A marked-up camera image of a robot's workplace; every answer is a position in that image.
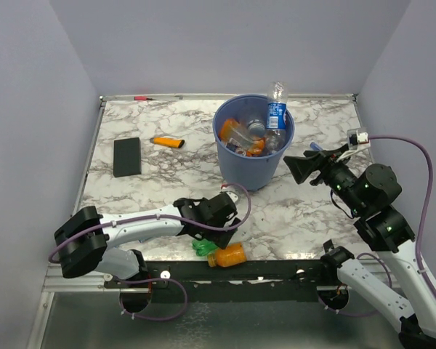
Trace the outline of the orange juice bottle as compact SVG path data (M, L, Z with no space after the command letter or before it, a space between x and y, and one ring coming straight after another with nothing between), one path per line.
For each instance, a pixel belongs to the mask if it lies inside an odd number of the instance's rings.
M217 249L207 256L208 265L212 268L227 268L247 261L244 246L241 242L228 245L225 249Z

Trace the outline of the green plastic bottle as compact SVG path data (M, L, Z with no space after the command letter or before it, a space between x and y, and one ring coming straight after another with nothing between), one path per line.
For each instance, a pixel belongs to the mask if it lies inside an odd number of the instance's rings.
M206 257L209 254L218 250L219 247L214 242L203 239L203 240L193 240L192 248L198 257Z

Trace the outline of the blue plastic bin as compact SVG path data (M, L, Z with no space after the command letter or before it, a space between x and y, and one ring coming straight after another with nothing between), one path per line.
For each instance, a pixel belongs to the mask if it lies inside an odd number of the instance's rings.
M219 170L228 183L242 185L248 191L256 191L266 186L272 179L284 152L289 148L295 135L296 126L290 112L286 113L286 139L283 147L268 156L248 157L226 148L219 139L219 131L229 118L236 119L245 107L252 107L263 115L267 114L265 95L238 95L224 102L215 112L212 121L214 138L217 142Z

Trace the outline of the crushed pepsi bottle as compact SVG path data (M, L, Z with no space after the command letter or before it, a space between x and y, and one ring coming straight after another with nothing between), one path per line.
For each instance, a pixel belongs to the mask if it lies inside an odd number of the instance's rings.
M269 153L277 153L286 139L286 110L288 91L280 81L271 83L267 93L267 123L265 146Z

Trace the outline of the clear glass jar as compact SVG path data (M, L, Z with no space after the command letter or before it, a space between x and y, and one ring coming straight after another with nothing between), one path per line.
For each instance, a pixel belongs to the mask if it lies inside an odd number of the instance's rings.
M259 111L242 111L239 116L239 122L247 129L250 136L254 139L260 139L265 136L265 120Z

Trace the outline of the orange label crushed bottle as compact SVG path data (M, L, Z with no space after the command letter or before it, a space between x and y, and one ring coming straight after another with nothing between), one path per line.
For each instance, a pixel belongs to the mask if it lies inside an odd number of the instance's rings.
M228 143L241 146L252 156L260 156L265 148L263 138L254 139L247 129L235 119L227 119L219 131L219 139L225 145Z

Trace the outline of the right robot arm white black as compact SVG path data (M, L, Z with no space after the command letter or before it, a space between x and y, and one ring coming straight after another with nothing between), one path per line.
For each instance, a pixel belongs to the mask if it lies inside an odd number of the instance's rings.
M416 256L417 235L392 206L402 191L395 173L391 167L372 164L356 177L347 166L351 156L369 146L305 151L302 157L283 160L297 183L317 172L310 184L326 184L348 206L359 236L393 273L404 294L371 275L341 246L322 256L319 275L327 284L340 281L350 286L374 306L398 333L404 348L436 348L436 280L426 276L425 264Z

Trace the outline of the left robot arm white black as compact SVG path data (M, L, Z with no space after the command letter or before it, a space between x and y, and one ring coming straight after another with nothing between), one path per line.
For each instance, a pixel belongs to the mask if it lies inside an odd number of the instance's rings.
M107 273L136 287L147 277L145 260L137 250L121 249L134 241L190 236L208 240L224 249L240 224L234 193L213 198L180 198L160 209L131 214L100 214L95 206L80 209L54 233L64 278L78 278L92 271Z

